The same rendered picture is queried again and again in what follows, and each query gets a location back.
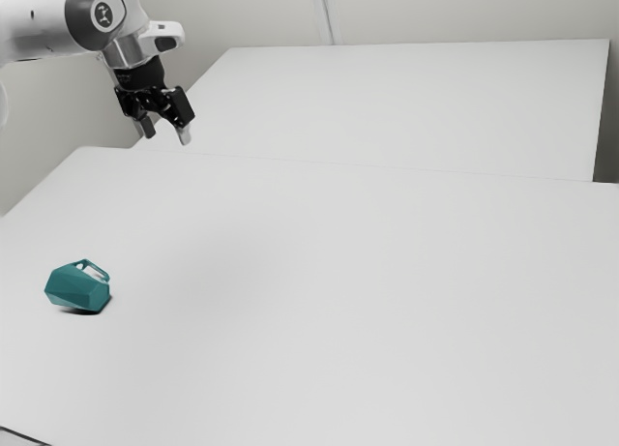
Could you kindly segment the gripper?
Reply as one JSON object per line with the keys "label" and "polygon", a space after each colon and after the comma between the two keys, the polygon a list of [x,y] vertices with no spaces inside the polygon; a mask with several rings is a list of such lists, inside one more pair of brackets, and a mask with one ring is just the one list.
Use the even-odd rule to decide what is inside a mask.
{"label": "gripper", "polygon": [[121,110],[133,120],[141,137],[150,139],[156,134],[153,121],[139,95],[148,93],[153,112],[173,126],[180,144],[187,146],[192,142],[191,122],[195,118],[192,105],[182,87],[166,88],[164,67],[159,56],[132,69],[113,69],[113,75],[117,81],[114,92]]}

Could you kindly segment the teal faceted mug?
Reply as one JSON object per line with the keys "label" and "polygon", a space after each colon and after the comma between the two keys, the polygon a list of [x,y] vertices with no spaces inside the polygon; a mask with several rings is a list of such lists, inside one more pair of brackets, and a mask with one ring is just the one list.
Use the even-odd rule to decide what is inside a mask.
{"label": "teal faceted mug", "polygon": [[85,312],[101,312],[111,299],[110,276],[89,259],[54,269],[44,294],[57,306]]}

